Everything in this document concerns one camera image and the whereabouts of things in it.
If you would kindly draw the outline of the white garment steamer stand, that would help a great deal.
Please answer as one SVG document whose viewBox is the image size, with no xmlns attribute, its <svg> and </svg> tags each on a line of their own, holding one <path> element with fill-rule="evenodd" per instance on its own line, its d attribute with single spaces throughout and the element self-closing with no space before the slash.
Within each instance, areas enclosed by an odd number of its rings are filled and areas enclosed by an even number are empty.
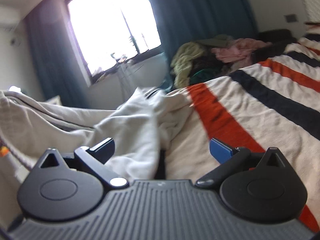
<svg viewBox="0 0 320 240">
<path fill-rule="evenodd" d="M 142 85 L 135 76 L 135 71 L 132 70 L 130 60 L 125 55 L 112 53 L 111 57 L 116 61 L 116 75 L 118 77 L 123 101 L 127 101 L 135 92 L 137 87 Z"/>
</svg>

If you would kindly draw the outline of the teal left curtain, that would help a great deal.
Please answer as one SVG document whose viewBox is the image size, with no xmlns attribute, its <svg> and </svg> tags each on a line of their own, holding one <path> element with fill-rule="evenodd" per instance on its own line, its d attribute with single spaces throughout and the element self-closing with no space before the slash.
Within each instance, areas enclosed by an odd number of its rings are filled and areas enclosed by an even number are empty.
<svg viewBox="0 0 320 240">
<path fill-rule="evenodd" d="M 89 108 L 78 61 L 63 15 L 54 0 L 43 0 L 25 17 L 31 57 L 45 99 L 59 96 L 64 106 Z"/>
</svg>

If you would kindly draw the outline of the pink garment on pile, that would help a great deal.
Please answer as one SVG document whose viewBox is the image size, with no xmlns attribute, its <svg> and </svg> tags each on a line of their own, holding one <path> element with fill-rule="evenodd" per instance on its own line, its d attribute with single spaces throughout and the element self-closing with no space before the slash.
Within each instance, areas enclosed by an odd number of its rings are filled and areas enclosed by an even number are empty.
<svg viewBox="0 0 320 240">
<path fill-rule="evenodd" d="M 252 38 L 240 38 L 232 40 L 225 48 L 212 48 L 211 52 L 223 63 L 231 63 L 244 60 L 254 51 L 271 44 L 272 42 L 264 42 Z"/>
</svg>

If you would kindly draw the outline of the olive green garment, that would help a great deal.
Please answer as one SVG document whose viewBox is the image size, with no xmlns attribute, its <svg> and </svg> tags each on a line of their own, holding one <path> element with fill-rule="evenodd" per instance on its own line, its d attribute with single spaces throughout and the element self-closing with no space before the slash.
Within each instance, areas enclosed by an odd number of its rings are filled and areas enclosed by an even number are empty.
<svg viewBox="0 0 320 240">
<path fill-rule="evenodd" d="M 226 34 L 219 34 L 213 38 L 197 40 L 196 42 L 208 47 L 226 48 L 233 41 L 233 37 Z"/>
</svg>

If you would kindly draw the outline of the wall switch plate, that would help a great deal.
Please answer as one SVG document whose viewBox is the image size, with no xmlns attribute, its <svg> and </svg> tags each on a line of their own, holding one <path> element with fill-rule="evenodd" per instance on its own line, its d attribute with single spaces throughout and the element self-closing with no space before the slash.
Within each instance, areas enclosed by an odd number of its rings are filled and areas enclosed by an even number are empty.
<svg viewBox="0 0 320 240">
<path fill-rule="evenodd" d="M 286 23 L 298 22 L 298 17 L 296 14 L 288 14 L 288 15 L 285 15 L 284 17 L 285 17 Z"/>
</svg>

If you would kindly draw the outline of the green garment in pile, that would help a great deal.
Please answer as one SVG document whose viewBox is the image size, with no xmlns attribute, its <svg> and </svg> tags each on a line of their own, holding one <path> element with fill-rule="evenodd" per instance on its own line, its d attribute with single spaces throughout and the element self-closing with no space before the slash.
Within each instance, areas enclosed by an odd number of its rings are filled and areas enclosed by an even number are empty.
<svg viewBox="0 0 320 240">
<path fill-rule="evenodd" d="M 212 80 L 218 77 L 219 74 L 220 72 L 217 69 L 210 69 L 210 68 L 202 69 L 190 77 L 189 85 L 195 85 L 198 83 L 207 82 L 209 80 Z"/>
</svg>

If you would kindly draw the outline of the teal right curtain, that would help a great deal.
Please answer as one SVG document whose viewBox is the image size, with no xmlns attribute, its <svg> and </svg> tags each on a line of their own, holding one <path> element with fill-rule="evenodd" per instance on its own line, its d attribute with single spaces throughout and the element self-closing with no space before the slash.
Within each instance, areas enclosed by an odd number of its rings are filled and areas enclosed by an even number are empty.
<svg viewBox="0 0 320 240">
<path fill-rule="evenodd" d="M 171 63 L 181 45 L 226 34 L 254 38 L 258 27 L 248 0 L 149 0 L 162 49 Z"/>
</svg>

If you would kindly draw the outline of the striped bed blanket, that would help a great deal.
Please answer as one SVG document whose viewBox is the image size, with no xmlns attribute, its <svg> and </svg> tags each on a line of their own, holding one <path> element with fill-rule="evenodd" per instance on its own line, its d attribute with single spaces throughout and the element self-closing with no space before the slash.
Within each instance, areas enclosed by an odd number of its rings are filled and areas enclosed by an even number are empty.
<svg viewBox="0 0 320 240">
<path fill-rule="evenodd" d="M 168 179 L 198 180 L 218 166 L 209 141 L 281 150 L 308 191 L 300 220 L 319 231 L 319 29 L 283 53 L 182 89 L 191 115 L 166 152 Z"/>
</svg>

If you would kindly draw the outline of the window with dark frame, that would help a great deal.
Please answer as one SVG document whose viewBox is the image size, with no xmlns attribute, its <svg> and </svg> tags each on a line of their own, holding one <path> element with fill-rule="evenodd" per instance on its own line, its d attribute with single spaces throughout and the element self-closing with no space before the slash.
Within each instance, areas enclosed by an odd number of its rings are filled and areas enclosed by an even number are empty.
<svg viewBox="0 0 320 240">
<path fill-rule="evenodd" d="M 162 52 L 149 0 L 65 0 L 79 53 L 93 83 L 117 64 Z"/>
</svg>

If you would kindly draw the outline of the teal curtain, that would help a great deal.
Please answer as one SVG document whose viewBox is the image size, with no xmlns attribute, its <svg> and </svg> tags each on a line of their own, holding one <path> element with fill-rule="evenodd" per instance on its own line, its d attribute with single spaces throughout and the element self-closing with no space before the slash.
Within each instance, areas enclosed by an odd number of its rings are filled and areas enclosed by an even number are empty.
<svg viewBox="0 0 320 240">
<path fill-rule="evenodd" d="M 63 15 L 54 0 L 43 0 L 25 17 L 31 57 L 45 99 L 59 96 L 64 106 L 89 108 L 78 61 Z"/>
<path fill-rule="evenodd" d="M 181 45 L 226 34 L 254 38 L 258 27 L 248 0 L 149 0 L 162 49 L 171 63 Z"/>
</svg>

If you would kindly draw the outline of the white sweatpants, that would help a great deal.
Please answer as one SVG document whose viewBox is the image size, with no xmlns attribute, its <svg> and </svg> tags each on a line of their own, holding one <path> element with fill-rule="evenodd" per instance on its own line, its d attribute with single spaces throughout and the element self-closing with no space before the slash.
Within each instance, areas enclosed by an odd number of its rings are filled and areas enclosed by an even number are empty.
<svg viewBox="0 0 320 240">
<path fill-rule="evenodd" d="M 1 142 L 9 152 L 1 158 L 1 174 L 21 183 L 48 148 L 69 153 L 112 138 L 116 151 L 106 166 L 130 181 L 151 179 L 160 151 L 190 114 L 183 94 L 158 89 L 136 89 L 115 111 L 52 105 L 2 91 Z"/>
</svg>

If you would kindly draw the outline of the yellow-green knitted blanket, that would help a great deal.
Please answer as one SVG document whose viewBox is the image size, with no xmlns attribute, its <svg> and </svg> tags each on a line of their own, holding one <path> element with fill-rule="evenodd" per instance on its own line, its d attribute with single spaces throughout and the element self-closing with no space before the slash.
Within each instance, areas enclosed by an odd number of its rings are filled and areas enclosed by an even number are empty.
<svg viewBox="0 0 320 240">
<path fill-rule="evenodd" d="M 188 42 L 180 46 L 171 61 L 174 86 L 184 88 L 189 86 L 189 74 L 193 67 L 193 60 L 205 55 L 206 50 L 196 42 Z"/>
</svg>

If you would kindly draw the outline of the white quilted headboard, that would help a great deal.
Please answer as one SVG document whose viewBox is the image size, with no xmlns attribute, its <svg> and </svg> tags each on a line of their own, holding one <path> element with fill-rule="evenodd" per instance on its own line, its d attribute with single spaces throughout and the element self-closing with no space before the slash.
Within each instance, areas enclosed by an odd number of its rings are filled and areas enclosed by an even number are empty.
<svg viewBox="0 0 320 240">
<path fill-rule="evenodd" d="M 319 22 L 320 0 L 302 0 L 309 22 Z"/>
</svg>

